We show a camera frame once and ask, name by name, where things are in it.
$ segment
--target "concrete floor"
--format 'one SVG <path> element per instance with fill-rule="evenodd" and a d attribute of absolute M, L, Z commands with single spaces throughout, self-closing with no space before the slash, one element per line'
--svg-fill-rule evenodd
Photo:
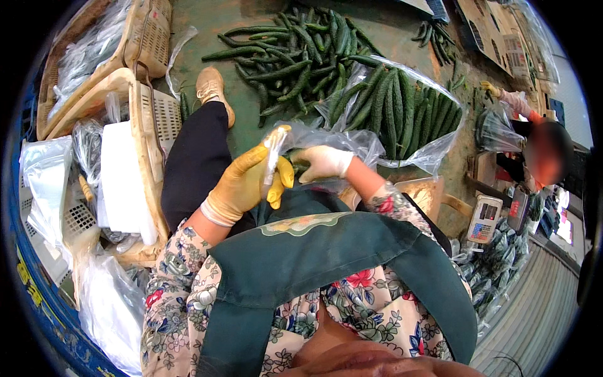
<path fill-rule="evenodd" d="M 306 1 L 310 5 L 318 2 Z M 451 18 L 447 30 L 453 39 L 458 41 L 457 47 L 460 61 L 463 62 L 461 74 L 466 75 L 468 88 L 463 86 L 455 91 L 461 103 L 467 104 L 467 121 L 452 150 L 444 158 L 439 169 L 439 174 L 444 177 L 444 191 L 470 205 L 475 203 L 475 190 L 464 183 L 464 174 L 467 170 L 467 157 L 476 155 L 473 133 L 475 129 L 475 115 L 470 105 L 473 96 L 473 87 L 479 85 L 480 80 L 489 80 L 493 84 L 507 87 L 506 73 L 494 63 L 473 51 L 465 51 L 458 38 L 461 27 L 460 17 L 452 1 L 444 1 Z M 279 0 L 174 0 L 172 16 L 172 37 L 170 51 L 184 35 L 189 25 L 195 26 L 199 34 L 184 45 L 178 55 L 172 74 L 179 80 L 184 80 L 183 90 L 189 98 L 189 106 L 195 98 L 195 81 L 197 74 L 206 66 L 215 65 L 225 81 L 226 97 L 236 114 L 235 126 L 230 131 L 228 143 L 233 157 L 236 157 L 251 147 L 257 145 L 265 134 L 265 129 L 257 127 L 259 121 L 259 99 L 254 89 L 245 85 L 236 75 L 232 61 L 203 63 L 201 56 L 226 49 L 227 47 L 218 40 L 216 34 L 223 33 L 234 27 L 249 25 L 273 25 L 270 20 L 276 15 L 284 4 Z M 414 37 L 420 25 L 421 12 L 415 8 L 396 1 L 374 2 L 368 0 L 355 0 L 345 3 L 320 1 L 320 6 L 330 7 L 345 16 L 349 16 L 368 34 L 376 46 L 388 56 L 390 60 L 415 68 L 443 86 L 452 76 L 452 65 L 440 67 L 431 49 L 431 44 L 419 48 Z M 156 89 L 168 92 L 163 79 L 156 80 Z M 199 103 L 192 106 L 197 109 Z M 279 119 L 288 119 L 289 114 L 274 115 L 266 124 L 271 125 Z M 379 168 L 379 173 L 384 177 L 391 176 L 395 180 L 408 180 L 428 176 L 424 171 L 407 166 L 400 169 Z M 457 211 L 442 205 L 437 221 L 438 227 L 450 237 L 458 237 L 466 231 L 469 219 Z"/>

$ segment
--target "shoe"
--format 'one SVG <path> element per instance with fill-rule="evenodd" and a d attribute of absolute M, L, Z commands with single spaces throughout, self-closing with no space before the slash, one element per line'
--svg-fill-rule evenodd
<path fill-rule="evenodd" d="M 228 113 L 228 128 L 235 124 L 235 112 L 232 107 L 226 102 L 224 97 L 224 80 L 222 75 L 213 66 L 204 68 L 199 76 L 197 76 L 197 98 L 201 101 L 201 105 L 204 105 L 211 98 L 218 97 L 219 101 L 226 106 L 226 112 Z"/>

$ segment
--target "blue container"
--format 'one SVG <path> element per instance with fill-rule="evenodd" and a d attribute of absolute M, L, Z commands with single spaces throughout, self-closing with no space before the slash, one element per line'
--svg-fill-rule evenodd
<path fill-rule="evenodd" d="M 80 328 L 78 312 L 60 295 L 37 257 L 19 212 L 19 155 L 23 139 L 34 141 L 37 98 L 33 83 L 25 89 L 6 140 L 2 181 L 2 235 L 7 269 L 16 296 L 37 343 L 57 372 L 80 376 L 126 376 Z"/>

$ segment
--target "beige plastic basket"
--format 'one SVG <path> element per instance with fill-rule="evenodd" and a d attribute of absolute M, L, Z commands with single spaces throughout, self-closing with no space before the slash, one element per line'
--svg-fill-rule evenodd
<path fill-rule="evenodd" d="M 168 67 L 169 23 L 172 16 L 172 5 L 168 0 L 132 0 L 132 6 L 125 19 L 124 32 L 115 53 L 105 64 L 96 67 L 94 73 L 78 87 L 54 116 L 50 120 L 48 119 L 48 113 L 56 103 L 52 88 L 58 82 L 58 60 L 64 56 L 67 45 L 76 41 L 101 16 L 111 2 L 113 0 L 89 0 L 55 38 L 46 59 L 40 84 L 36 121 L 38 140 L 46 139 L 69 109 L 103 78 L 116 69 L 126 66 L 133 67 L 140 48 L 140 35 L 151 4 L 153 9 L 149 13 L 147 29 L 142 39 L 139 61 L 148 67 L 151 78 L 165 75 Z"/>
<path fill-rule="evenodd" d="M 139 242 L 126 253 L 117 255 L 117 258 L 121 263 L 137 263 L 144 267 L 151 267 L 167 242 L 169 231 L 160 205 L 163 187 L 163 157 L 157 146 L 156 132 L 153 127 L 149 88 L 136 81 L 131 69 L 120 68 L 101 80 L 73 105 L 48 137 L 58 138 L 71 134 L 75 122 L 94 115 L 104 108 L 105 97 L 109 92 L 116 92 L 120 101 L 129 102 L 132 136 L 134 136 L 136 144 L 145 198 L 159 234 L 154 245 L 145 246 Z M 172 96 L 157 90 L 154 90 L 153 96 L 159 141 L 161 148 L 168 154 L 182 127 L 180 106 Z"/>

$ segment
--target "person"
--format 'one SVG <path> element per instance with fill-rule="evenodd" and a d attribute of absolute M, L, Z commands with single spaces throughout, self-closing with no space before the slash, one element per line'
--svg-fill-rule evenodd
<path fill-rule="evenodd" d="M 497 153 L 496 163 L 514 181 L 524 183 L 532 192 L 563 180 L 569 172 L 573 156 L 572 140 L 565 128 L 532 110 L 516 93 L 509 93 L 488 81 L 481 81 L 480 84 L 483 90 L 491 92 L 492 97 L 508 103 L 516 113 L 528 120 L 511 120 L 515 132 L 527 139 L 522 158 L 514 160 L 504 153 Z"/>
<path fill-rule="evenodd" d="M 279 159 L 267 202 L 267 149 L 231 162 L 234 113 L 219 72 L 197 80 L 202 106 L 165 168 L 173 236 L 153 268 L 140 345 L 145 376 L 481 376 L 469 363 L 470 288 L 419 210 L 351 152 L 292 156 L 300 181 L 340 177 L 370 212 L 294 187 Z"/>

